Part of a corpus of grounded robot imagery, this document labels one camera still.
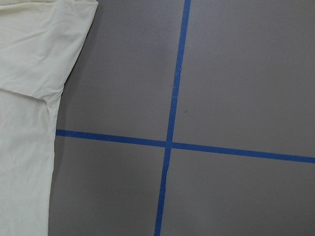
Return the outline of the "beige long sleeve printed shirt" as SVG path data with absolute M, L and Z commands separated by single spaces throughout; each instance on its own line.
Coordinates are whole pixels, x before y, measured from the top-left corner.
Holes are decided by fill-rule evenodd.
M 0 233 L 48 235 L 58 110 L 95 0 L 0 3 Z

